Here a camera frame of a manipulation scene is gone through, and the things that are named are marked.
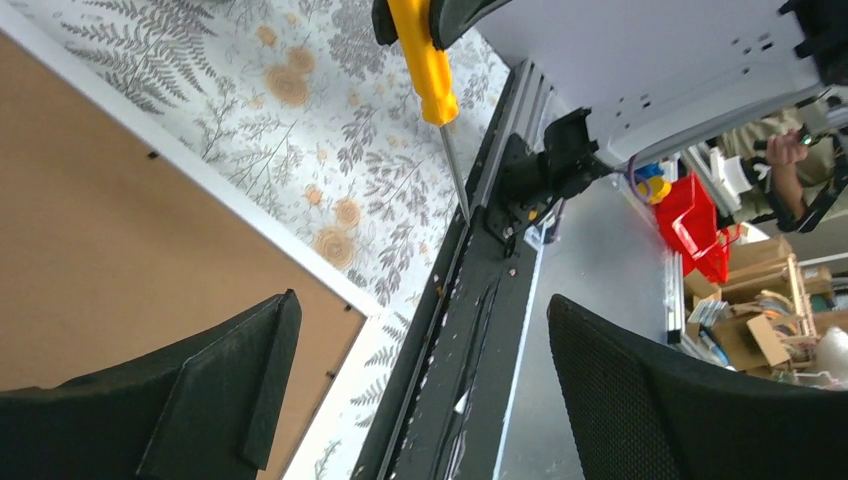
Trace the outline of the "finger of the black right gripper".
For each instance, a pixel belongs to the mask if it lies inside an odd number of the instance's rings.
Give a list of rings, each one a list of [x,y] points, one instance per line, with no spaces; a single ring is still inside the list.
[[[511,0],[433,0],[428,26],[437,50],[447,50],[477,22]]]
[[[374,0],[371,10],[372,25],[376,41],[381,46],[391,46],[398,34],[388,0]]]

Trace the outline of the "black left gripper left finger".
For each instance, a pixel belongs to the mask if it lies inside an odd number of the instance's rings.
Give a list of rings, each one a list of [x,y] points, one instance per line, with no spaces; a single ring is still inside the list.
[[[1,395],[5,479],[253,479],[299,339],[293,291],[54,388]]]

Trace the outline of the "cardboard box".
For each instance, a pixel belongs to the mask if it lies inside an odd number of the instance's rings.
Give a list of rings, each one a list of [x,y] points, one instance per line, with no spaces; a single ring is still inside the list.
[[[685,266],[683,349],[729,370],[797,383],[817,368],[834,304],[826,267],[805,268],[782,236],[719,244],[724,281]]]

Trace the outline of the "white picture frame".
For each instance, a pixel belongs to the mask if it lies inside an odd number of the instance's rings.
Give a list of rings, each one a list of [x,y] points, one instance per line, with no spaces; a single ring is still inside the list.
[[[302,308],[266,479],[346,479],[368,293],[1,5],[1,386],[47,389],[276,293]]]

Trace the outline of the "red plastic bin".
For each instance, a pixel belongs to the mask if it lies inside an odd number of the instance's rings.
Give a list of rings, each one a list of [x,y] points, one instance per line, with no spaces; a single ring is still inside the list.
[[[711,283],[727,281],[730,249],[739,231],[717,226],[714,202],[697,176],[675,181],[654,212],[661,237],[681,255],[684,276],[698,270]]]

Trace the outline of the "yellow handled screwdriver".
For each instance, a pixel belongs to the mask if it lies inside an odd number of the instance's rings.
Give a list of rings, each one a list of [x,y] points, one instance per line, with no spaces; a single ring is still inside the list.
[[[459,208],[465,221],[470,222],[469,200],[449,132],[450,123],[459,114],[459,103],[452,90],[448,55],[435,47],[430,34],[430,3],[425,0],[389,0],[388,6],[412,86],[420,97],[422,119],[439,130]]]

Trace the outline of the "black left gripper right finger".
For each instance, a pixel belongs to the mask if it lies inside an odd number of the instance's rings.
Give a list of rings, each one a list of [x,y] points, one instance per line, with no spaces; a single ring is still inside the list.
[[[549,343],[588,479],[843,479],[847,395],[695,359],[562,296]]]

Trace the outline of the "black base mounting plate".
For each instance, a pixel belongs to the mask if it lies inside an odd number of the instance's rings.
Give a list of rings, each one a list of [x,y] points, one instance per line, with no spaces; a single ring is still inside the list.
[[[469,225],[439,251],[354,479],[492,479],[559,200],[536,155],[555,92],[531,60],[507,79],[467,183]]]

